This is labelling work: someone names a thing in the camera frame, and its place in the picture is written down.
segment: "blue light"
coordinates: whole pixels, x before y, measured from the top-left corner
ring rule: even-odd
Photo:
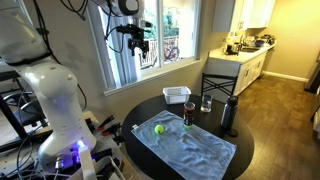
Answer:
[[[78,146],[78,148],[80,148],[80,147],[84,147],[85,145],[81,140],[79,140],[79,141],[77,141],[77,146]]]

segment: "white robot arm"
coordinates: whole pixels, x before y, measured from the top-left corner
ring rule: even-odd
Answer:
[[[133,48],[142,47],[146,52],[143,29],[139,28],[143,12],[142,0],[92,1],[106,11],[112,9],[114,13],[134,15],[135,24],[123,26],[120,31],[132,35]],[[124,7],[132,11],[131,14],[127,14]],[[0,27],[0,57],[32,87],[53,129],[51,136],[38,151],[43,169],[54,170],[52,168],[60,155],[71,157],[70,149],[77,149],[79,140],[93,149],[97,140],[83,120],[77,98],[76,77],[68,68],[52,59],[42,37],[14,0],[0,1]]]

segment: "sink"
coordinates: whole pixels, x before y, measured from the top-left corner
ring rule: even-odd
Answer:
[[[258,51],[258,50],[260,50],[259,48],[250,48],[250,47],[243,47],[241,50],[240,50],[240,52],[249,52],[249,53],[251,53],[251,52],[256,52],[256,51]]]

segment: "wall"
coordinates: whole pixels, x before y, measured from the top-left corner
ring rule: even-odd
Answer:
[[[251,34],[272,34],[275,51],[266,59],[264,71],[307,79],[320,50],[320,1],[276,0],[270,24]]]
[[[25,2],[30,16],[35,19],[32,1],[25,0]],[[62,64],[70,68],[76,75],[88,99],[87,110],[93,111],[100,121],[110,114],[113,114],[118,121],[123,121],[137,104],[161,95],[163,87],[186,85],[194,94],[200,94],[200,79],[208,51],[214,49],[215,46],[220,46],[216,43],[219,44],[221,38],[216,37],[225,36],[225,34],[214,36],[211,33],[214,1],[202,1],[198,45],[200,50],[197,54],[202,60],[200,63],[105,97],[99,60],[95,52],[89,22],[81,21],[76,14],[65,9],[60,1],[41,0],[38,3],[50,31],[49,38],[54,53]]]

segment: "water bottle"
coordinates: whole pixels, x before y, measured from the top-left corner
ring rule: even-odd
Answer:
[[[230,130],[237,112],[238,97],[228,96],[227,104],[224,106],[224,111],[221,120],[221,126]]]

